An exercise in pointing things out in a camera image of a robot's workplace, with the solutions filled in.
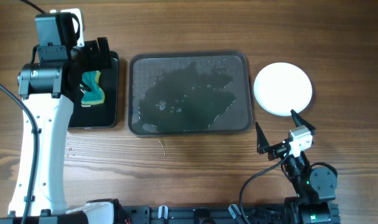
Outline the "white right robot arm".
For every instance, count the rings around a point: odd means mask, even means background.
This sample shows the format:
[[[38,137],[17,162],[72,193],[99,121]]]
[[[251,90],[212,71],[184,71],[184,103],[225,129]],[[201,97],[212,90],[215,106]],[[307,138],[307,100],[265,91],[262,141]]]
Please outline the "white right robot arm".
[[[295,128],[288,138],[270,145],[259,123],[256,123],[257,152],[267,154],[270,161],[280,159],[288,181],[293,185],[295,197],[285,199],[285,223],[340,223],[338,206],[333,204],[338,185],[338,171],[325,162],[313,164],[305,151],[313,146],[316,128],[291,110]]]

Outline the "white plate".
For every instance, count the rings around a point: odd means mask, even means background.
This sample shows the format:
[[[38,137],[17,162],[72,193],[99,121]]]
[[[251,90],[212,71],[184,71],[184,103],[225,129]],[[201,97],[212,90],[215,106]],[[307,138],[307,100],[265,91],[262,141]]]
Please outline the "white plate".
[[[256,76],[253,86],[258,104],[277,116],[299,113],[311,102],[313,87],[308,75],[298,66],[275,62],[265,66]]]

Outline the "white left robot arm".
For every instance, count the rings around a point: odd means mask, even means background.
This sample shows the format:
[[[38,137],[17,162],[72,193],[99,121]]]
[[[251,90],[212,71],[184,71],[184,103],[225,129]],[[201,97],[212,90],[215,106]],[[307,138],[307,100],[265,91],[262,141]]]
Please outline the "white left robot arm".
[[[81,105],[81,92],[92,91],[83,75],[118,76],[118,56],[106,38],[84,39],[79,9],[41,12],[35,25],[39,43],[18,74],[14,96],[24,116],[17,184],[0,223],[116,223],[114,199],[67,208],[63,166],[70,122],[80,117],[75,106]]]

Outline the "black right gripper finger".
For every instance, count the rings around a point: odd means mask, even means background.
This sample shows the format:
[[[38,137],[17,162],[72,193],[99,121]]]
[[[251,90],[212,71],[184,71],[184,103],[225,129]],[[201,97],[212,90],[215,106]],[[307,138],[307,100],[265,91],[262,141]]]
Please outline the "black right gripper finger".
[[[269,151],[270,145],[259,123],[256,122],[255,125],[257,134],[257,152],[259,154],[264,154]]]
[[[305,126],[309,131],[316,131],[316,128],[303,119],[295,110],[290,110],[290,112],[296,127]]]

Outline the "green yellow sponge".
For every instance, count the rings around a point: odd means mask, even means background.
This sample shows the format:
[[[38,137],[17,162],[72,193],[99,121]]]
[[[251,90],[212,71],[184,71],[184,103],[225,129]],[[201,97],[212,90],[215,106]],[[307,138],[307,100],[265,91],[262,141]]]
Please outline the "green yellow sponge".
[[[82,76],[80,90],[83,93],[81,105],[83,107],[101,105],[104,103],[105,94],[99,85],[100,71],[85,72]]]

